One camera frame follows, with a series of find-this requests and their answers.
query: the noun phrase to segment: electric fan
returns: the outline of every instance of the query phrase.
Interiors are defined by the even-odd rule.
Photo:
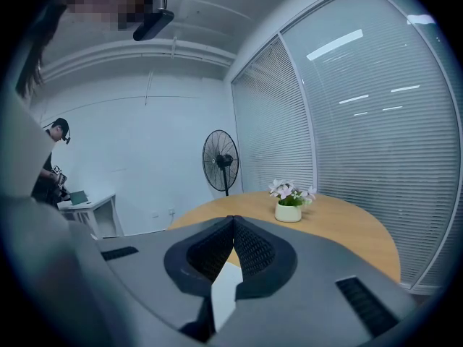
[[[228,196],[229,188],[237,179],[238,168],[238,151],[232,138],[225,131],[214,131],[203,148],[203,169],[209,184]]]

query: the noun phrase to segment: black cap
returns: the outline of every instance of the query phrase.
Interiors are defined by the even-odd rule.
[[[63,130],[63,137],[62,139],[65,140],[65,137],[67,135],[67,132],[69,131],[69,124],[67,123],[67,121],[65,119],[57,119],[52,125],[51,127],[55,127],[55,126],[61,126],[61,129]]]

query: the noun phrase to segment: potted plant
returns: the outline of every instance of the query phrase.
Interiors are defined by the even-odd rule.
[[[275,207],[275,218],[284,223],[296,223],[301,221],[302,205],[309,205],[315,199],[315,189],[310,187],[308,191],[298,189],[294,180],[273,180],[268,186],[270,195],[278,197]]]

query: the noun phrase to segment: round table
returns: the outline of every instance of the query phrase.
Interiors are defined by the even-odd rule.
[[[267,192],[255,192],[205,203],[173,222],[169,230],[228,215],[257,218],[336,241],[398,283],[399,253],[386,228],[356,205],[321,194],[316,197],[311,205],[302,208],[302,220],[298,223],[277,221],[274,213],[278,198],[270,197]],[[234,250],[228,261],[239,266]]]

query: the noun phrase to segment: flower pot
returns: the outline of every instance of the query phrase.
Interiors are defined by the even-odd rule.
[[[301,221],[301,207],[280,205],[277,202],[275,207],[275,218],[283,223],[296,223],[297,221]]]

